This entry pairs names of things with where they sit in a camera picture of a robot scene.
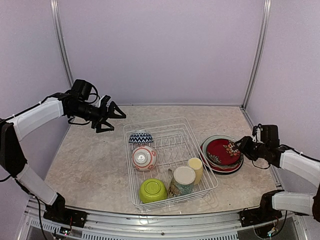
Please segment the pink polka dot plate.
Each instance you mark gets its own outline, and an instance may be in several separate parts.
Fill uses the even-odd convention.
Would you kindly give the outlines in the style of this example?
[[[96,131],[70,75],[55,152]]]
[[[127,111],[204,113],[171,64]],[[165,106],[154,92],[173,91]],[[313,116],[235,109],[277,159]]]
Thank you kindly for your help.
[[[243,155],[235,147],[234,139],[227,136],[211,136],[206,139],[200,149],[204,157],[203,163],[218,173],[236,172],[243,163]]]

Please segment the red teal floral plate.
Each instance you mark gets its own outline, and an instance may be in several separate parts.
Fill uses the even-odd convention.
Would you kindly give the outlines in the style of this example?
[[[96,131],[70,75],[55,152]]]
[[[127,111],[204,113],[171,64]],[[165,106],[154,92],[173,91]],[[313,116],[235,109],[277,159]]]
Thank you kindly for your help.
[[[200,156],[200,159],[202,160],[202,163],[204,164],[204,166],[205,166],[208,170],[211,169],[212,171],[214,171],[214,170],[218,170],[218,171],[228,171],[228,170],[230,170],[230,171],[232,171],[232,170],[234,170],[236,167],[238,167],[242,162],[244,162],[244,156],[241,154],[241,155],[240,155],[240,158],[238,159],[238,160],[239,160],[239,163],[236,164],[235,167],[222,168],[222,167],[217,166],[217,165],[212,165],[212,164],[210,163],[209,159],[205,160],[201,154],[200,154],[199,156]]]

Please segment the teal red flower plate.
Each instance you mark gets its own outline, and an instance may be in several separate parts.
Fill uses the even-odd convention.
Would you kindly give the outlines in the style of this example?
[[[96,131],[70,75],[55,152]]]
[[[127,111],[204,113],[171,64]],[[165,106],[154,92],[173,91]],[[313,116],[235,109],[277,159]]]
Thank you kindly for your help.
[[[240,151],[235,147],[236,140],[226,135],[213,135],[202,144],[205,157],[214,166],[234,168],[238,164]]]

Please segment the black rimmed beige plate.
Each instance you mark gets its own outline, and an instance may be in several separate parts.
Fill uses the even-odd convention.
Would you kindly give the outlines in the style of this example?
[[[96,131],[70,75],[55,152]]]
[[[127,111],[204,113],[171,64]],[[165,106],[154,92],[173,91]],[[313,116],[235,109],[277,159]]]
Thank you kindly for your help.
[[[243,163],[244,162],[242,162],[238,167],[236,167],[233,170],[227,170],[227,171],[213,170],[213,172],[218,173],[220,175],[230,175],[230,174],[233,174],[233,173],[236,173],[237,171],[239,171],[241,169],[241,167],[243,166]]]

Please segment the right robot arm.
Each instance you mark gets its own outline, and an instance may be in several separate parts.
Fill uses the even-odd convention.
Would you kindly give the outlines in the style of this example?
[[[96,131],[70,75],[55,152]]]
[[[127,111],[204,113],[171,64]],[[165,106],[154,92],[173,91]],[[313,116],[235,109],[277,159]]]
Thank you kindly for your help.
[[[236,141],[235,147],[251,161],[264,159],[268,164],[294,173],[315,187],[320,187],[320,163],[293,149],[286,146],[269,147],[263,142],[254,141],[250,136]],[[320,190],[313,194],[284,190],[267,192],[262,195],[260,206],[254,209],[253,214],[260,222],[266,222],[275,216],[277,211],[282,210],[312,216],[319,222]]]

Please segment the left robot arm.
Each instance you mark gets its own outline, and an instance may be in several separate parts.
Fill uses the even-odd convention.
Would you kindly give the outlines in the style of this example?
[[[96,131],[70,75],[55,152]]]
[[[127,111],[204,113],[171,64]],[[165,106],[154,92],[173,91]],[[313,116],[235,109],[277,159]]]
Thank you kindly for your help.
[[[34,130],[63,116],[82,118],[91,123],[97,133],[114,130],[108,119],[127,117],[114,101],[110,101],[108,95],[93,105],[83,101],[78,94],[68,92],[55,93],[22,113],[0,121],[0,165],[18,184],[26,188],[28,194],[43,201],[46,210],[61,223],[70,218],[64,197],[47,185],[29,166],[20,142]]]

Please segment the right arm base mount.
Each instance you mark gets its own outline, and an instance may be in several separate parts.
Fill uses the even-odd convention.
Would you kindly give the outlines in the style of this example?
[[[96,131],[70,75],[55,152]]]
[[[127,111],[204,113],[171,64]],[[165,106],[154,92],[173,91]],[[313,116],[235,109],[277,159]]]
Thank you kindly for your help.
[[[282,216],[283,215],[280,210],[274,209],[263,211],[259,208],[245,208],[239,212],[239,218],[242,227],[267,223],[269,221],[280,219]]]

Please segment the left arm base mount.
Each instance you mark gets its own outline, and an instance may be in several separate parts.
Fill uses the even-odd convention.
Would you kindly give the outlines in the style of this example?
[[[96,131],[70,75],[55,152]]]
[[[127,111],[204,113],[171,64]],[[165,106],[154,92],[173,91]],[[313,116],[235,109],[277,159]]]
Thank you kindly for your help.
[[[78,228],[84,228],[87,216],[87,212],[71,208],[65,208],[62,212],[46,210],[43,214],[47,220]]]

